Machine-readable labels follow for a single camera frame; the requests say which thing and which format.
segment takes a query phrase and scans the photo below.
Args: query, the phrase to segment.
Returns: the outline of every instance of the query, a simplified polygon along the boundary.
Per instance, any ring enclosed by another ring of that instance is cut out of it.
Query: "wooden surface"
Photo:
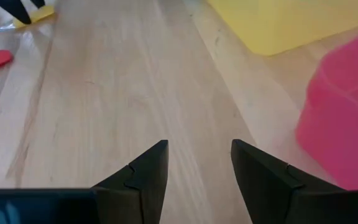
[[[358,29],[261,57],[202,1],[49,3],[57,16],[0,32],[15,55],[0,68],[0,187],[90,187],[160,139],[161,223],[250,223],[234,138],[332,181],[293,130],[318,60]]]

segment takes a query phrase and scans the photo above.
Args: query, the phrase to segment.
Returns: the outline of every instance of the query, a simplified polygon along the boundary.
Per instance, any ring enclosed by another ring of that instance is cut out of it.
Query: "wooden table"
[[[0,68],[0,187],[90,187],[160,139],[161,223],[250,223],[234,138],[331,180],[293,130],[319,59],[358,29],[261,57],[201,1],[52,3],[54,18],[0,32],[15,55]]]

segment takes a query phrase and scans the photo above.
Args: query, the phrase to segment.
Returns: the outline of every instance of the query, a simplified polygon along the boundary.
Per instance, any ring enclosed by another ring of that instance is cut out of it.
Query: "yellow object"
[[[53,6],[42,6],[41,8],[39,8],[37,11],[31,12],[30,13],[30,19],[31,19],[31,23],[35,23],[47,16],[52,15],[53,13],[55,13],[55,10],[53,9]],[[16,28],[21,28],[21,27],[25,27],[26,24],[22,23],[21,21],[19,21],[18,19],[14,18],[13,19],[13,25]]]
[[[358,0],[208,0],[251,51],[273,55],[358,26]]]

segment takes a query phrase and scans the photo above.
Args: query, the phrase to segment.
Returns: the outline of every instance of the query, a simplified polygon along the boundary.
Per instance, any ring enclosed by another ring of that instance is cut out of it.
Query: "pink plastic cup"
[[[296,138],[340,187],[358,189],[358,39],[322,59]]]

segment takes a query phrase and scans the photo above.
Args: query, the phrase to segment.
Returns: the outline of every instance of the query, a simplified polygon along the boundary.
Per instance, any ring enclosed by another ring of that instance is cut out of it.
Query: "wood grain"
[[[0,187],[90,187],[160,139],[161,223],[250,223],[234,138],[331,180],[293,129],[318,60],[358,30],[267,58],[203,1],[49,3],[54,18],[0,32],[15,55],[0,68]]]

